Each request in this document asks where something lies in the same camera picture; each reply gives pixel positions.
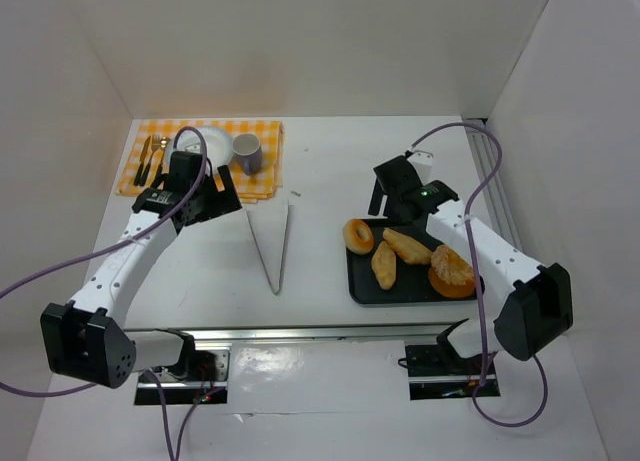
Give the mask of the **glazed ring bagel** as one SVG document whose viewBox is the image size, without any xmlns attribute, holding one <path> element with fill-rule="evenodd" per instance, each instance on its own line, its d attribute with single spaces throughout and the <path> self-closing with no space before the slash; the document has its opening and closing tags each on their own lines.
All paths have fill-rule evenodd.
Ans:
<svg viewBox="0 0 640 461">
<path fill-rule="evenodd" d="M 374 247 L 374 236 L 369 226 L 361 219 L 351 219 L 343 227 L 346 248 L 357 255 L 366 255 Z"/>
</svg>

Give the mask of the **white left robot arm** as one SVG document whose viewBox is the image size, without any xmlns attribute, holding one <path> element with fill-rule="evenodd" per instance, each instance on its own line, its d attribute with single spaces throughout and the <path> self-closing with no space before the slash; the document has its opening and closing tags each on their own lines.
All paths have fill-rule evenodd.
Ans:
<svg viewBox="0 0 640 461">
<path fill-rule="evenodd" d="M 52 372 L 115 389 L 148 369 L 165 368 L 185 379 L 203 362 L 184 331 L 124 330 L 134 297 L 179 233 L 241 207 L 228 167 L 211 176 L 202 160 L 197 153 L 174 152 L 162 181 L 136 199 L 121 248 L 66 304 L 44 309 L 40 325 Z"/>
</svg>

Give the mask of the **metal bread tongs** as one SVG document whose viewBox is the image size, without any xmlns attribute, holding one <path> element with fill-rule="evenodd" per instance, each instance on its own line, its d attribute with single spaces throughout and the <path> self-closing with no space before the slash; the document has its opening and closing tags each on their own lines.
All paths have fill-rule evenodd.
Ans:
<svg viewBox="0 0 640 461">
<path fill-rule="evenodd" d="M 281 291 L 289 228 L 289 200 L 276 199 L 246 211 L 249 228 L 269 288 Z"/>
</svg>

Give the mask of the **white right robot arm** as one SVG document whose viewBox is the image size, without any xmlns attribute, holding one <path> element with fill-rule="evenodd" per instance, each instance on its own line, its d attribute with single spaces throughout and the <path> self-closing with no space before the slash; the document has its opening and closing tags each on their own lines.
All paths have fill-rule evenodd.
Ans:
<svg viewBox="0 0 640 461">
<path fill-rule="evenodd" d="M 407 152 L 374 169 L 369 212 L 383 213 L 444 243 L 465 262 L 476 263 L 487 293 L 485 307 L 495 319 L 479 316 L 442 332 L 437 342 L 448 356 L 471 358 L 504 351 L 527 361 L 573 324 L 571 281 L 558 263 L 549 266 L 523 254 L 479 218 L 441 181 L 428 176 L 426 153 Z"/>
</svg>

